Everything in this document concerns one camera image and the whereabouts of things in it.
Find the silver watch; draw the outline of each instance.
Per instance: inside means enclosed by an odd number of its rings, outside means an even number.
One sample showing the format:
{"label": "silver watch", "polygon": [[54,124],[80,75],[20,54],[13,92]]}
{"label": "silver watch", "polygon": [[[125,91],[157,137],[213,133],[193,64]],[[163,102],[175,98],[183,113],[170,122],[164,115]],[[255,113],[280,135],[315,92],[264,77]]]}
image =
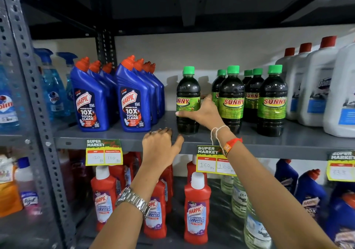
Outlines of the silver watch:
{"label": "silver watch", "polygon": [[133,193],[130,187],[123,189],[121,195],[116,201],[116,207],[124,201],[136,206],[138,210],[143,213],[144,219],[147,218],[149,211],[151,210],[149,204],[137,194]]}

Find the gray metal shelf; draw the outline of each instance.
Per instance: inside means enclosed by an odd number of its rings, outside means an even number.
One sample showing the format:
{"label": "gray metal shelf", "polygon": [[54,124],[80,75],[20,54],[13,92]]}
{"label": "gray metal shelf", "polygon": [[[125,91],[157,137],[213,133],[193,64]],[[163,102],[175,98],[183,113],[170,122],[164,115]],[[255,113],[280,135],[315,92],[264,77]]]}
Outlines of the gray metal shelf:
{"label": "gray metal shelf", "polygon": [[[166,216],[168,232],[164,239],[150,239],[141,232],[137,247],[143,248],[200,248],[184,241],[184,185],[186,177],[174,178],[174,197],[172,198],[173,210]],[[234,215],[231,210],[231,196],[224,194],[220,189],[219,179],[208,179],[212,194],[210,198],[210,213],[208,224],[208,243],[203,248],[208,249],[246,249],[244,243],[244,221]],[[88,249],[94,241],[97,231],[96,213],[93,210],[78,229],[76,249]]]}
{"label": "gray metal shelf", "polygon": [[[152,130],[164,127],[173,129],[175,140],[178,135],[175,112],[167,111]],[[72,126],[58,130],[54,138],[57,148],[85,149],[87,139],[120,139],[123,150],[142,151],[144,134],[124,132],[119,122],[108,131],[95,133],[82,132],[78,126]],[[326,160],[328,153],[355,148],[353,138],[334,137],[322,128],[306,127],[291,121],[286,121],[283,135],[277,138],[259,135],[256,125],[243,122],[238,137],[243,138],[245,146],[255,157]],[[197,134],[184,135],[184,138],[180,153],[194,154],[198,145],[211,145],[210,132],[202,126]]]}

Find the colin logo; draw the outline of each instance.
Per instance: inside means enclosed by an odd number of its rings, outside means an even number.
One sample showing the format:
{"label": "colin logo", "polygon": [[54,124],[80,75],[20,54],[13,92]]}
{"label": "colin logo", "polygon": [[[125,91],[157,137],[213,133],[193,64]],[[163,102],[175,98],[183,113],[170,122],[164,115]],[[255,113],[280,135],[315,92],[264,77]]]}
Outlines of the colin logo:
{"label": "colin logo", "polygon": [[320,80],[318,83],[318,89],[321,89],[321,90],[329,89],[329,86],[331,85],[331,80],[332,80],[331,77],[327,77],[327,78]]}
{"label": "colin logo", "polygon": [[85,104],[88,104],[91,102],[91,95],[86,92],[82,94],[80,97],[76,99],[76,108],[77,110],[81,107],[84,106]]}
{"label": "colin logo", "polygon": [[200,214],[202,214],[203,209],[204,209],[203,205],[198,205],[198,206],[192,207],[188,210],[189,216],[200,215]]}
{"label": "colin logo", "polygon": [[137,95],[138,94],[134,90],[126,94],[121,100],[122,108],[126,107],[128,104],[136,102]]}
{"label": "colin logo", "polygon": [[182,98],[176,98],[176,105],[180,107],[184,107],[189,105],[190,99],[182,99]]}
{"label": "colin logo", "polygon": [[229,108],[241,108],[244,105],[244,99],[225,99],[223,105]]}
{"label": "colin logo", "polygon": [[48,96],[49,96],[49,101],[53,104],[55,104],[59,100],[59,95],[55,91],[50,92]]}
{"label": "colin logo", "polygon": [[264,99],[263,104],[266,107],[279,108],[286,104],[286,99]]}
{"label": "colin logo", "polygon": [[0,95],[0,112],[6,112],[12,106],[12,99],[9,96]]}
{"label": "colin logo", "polygon": [[259,99],[259,93],[245,93],[245,98],[248,100],[257,100]]}
{"label": "colin logo", "polygon": [[149,208],[150,208],[151,210],[156,209],[157,206],[158,206],[158,204],[159,204],[159,202],[158,202],[156,199],[150,200],[150,201],[149,201]]}
{"label": "colin logo", "polygon": [[303,206],[303,207],[313,207],[313,206],[317,206],[320,201],[321,201],[321,200],[320,200],[318,197],[314,197],[314,198],[312,198],[312,199],[304,200],[304,201],[302,202],[302,206]]}
{"label": "colin logo", "polygon": [[106,193],[100,195],[100,196],[97,196],[95,198],[95,205],[100,205],[100,204],[104,204],[107,202],[107,200],[109,199],[109,195],[107,195]]}

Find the white bottle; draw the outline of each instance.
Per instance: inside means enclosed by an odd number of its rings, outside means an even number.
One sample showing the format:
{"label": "white bottle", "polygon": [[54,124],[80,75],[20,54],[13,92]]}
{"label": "white bottle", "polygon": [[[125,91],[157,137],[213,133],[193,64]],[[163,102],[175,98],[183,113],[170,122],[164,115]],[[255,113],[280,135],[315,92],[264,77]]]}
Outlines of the white bottle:
{"label": "white bottle", "polygon": [[355,43],[339,50],[333,71],[324,131],[337,137],[355,138]]}
{"label": "white bottle", "polygon": [[288,61],[288,71],[285,81],[289,88],[286,105],[286,118],[289,120],[297,119],[297,105],[301,81],[306,70],[306,57],[311,52],[311,49],[311,42],[302,43],[298,54],[291,57]]}
{"label": "white bottle", "polygon": [[322,38],[320,48],[307,56],[297,107],[297,120],[302,125],[323,126],[323,114],[338,53],[336,39],[336,36]]}
{"label": "white bottle", "polygon": [[75,198],[75,187],[68,150],[58,149],[58,158],[60,163],[60,170],[62,172],[67,201],[73,201]]}
{"label": "white bottle", "polygon": [[20,192],[21,200],[29,220],[35,220],[42,214],[38,203],[38,194],[33,180],[33,173],[29,166],[28,157],[21,157],[17,161],[18,169],[15,170],[15,181]]}
{"label": "white bottle", "polygon": [[284,57],[278,59],[275,63],[275,65],[282,65],[282,73],[281,73],[282,80],[285,80],[285,78],[286,78],[286,73],[288,70],[288,61],[294,55],[295,55],[295,48],[294,47],[286,48]]}

